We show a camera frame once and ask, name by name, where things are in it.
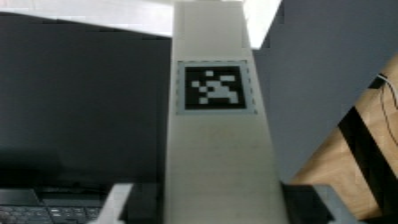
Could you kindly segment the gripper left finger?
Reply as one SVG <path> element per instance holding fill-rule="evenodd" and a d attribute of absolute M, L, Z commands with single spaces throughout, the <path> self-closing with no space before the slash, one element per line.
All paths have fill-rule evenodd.
<path fill-rule="evenodd" d="M 158 184 L 116 183 L 100 212 L 100 224 L 156 223 Z"/>

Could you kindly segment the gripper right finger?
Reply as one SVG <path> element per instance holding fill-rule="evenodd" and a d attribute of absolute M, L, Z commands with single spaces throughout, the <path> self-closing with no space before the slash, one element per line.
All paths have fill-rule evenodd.
<path fill-rule="evenodd" d="M 327 185 L 283 185 L 290 224 L 363 224 Z"/>

